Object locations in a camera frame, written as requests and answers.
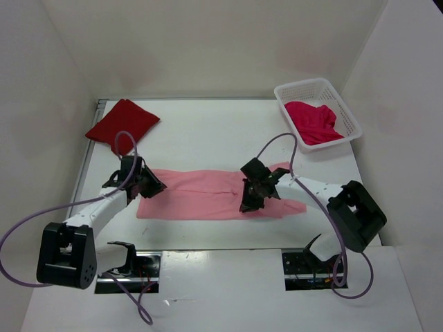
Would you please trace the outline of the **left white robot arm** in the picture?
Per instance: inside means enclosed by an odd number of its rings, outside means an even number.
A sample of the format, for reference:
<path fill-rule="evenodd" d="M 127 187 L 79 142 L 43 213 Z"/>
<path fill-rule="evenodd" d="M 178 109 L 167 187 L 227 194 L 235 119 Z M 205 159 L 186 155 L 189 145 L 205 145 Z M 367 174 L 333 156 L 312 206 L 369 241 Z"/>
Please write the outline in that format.
<path fill-rule="evenodd" d="M 102 185 L 98 199 L 62 223 L 43 230 L 37 263 L 41 284 L 88 288 L 110 270 L 136 270 L 136 248 L 123 241 L 97 246 L 96 237 L 135 198 L 150 199 L 166 189 L 140 156 L 123 156 L 120 169 Z"/>

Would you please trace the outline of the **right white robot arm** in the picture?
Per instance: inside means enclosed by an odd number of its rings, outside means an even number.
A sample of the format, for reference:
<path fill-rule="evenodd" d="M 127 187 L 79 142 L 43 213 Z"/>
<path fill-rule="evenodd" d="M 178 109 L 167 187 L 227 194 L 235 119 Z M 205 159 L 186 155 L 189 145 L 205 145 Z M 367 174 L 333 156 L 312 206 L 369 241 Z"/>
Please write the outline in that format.
<path fill-rule="evenodd" d="M 345 185 L 296 176 L 287 167 L 270 170 L 258 158 L 241 168 L 245 176 L 241 213 L 266 207 L 266 200 L 292 200 L 327 213 L 333 233 L 321 234 L 307 245 L 316 261 L 327 261 L 349 249 L 362 253 L 387 223 L 381 208 L 358 181 Z"/>

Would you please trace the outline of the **dark red t-shirt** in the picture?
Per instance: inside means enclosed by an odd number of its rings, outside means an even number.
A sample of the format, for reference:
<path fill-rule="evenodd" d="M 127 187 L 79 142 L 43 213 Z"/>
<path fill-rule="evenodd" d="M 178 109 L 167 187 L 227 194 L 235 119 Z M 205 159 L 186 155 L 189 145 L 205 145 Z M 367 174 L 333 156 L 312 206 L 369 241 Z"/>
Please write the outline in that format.
<path fill-rule="evenodd" d="M 117 134 L 126 131 L 138 143 L 160 120 L 131 100 L 121 99 L 85 136 L 94 142 L 109 145 L 117 156 L 127 155 L 133 149 L 132 141 L 125 134 L 121 134 L 116 140 Z"/>

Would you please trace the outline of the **light pink t-shirt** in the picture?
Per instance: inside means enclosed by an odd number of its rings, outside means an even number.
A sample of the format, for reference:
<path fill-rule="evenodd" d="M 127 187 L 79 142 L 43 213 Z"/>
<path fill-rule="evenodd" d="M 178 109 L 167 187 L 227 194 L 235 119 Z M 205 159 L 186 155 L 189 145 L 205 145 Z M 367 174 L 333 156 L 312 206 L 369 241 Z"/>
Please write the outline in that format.
<path fill-rule="evenodd" d="M 265 199 L 264 208 L 240 212 L 244 175 L 240 171 L 155 169 L 167 188 L 151 199 L 140 200 L 136 217 L 164 221 L 227 221 L 282 219 L 304 214 L 307 206 L 291 199 Z"/>

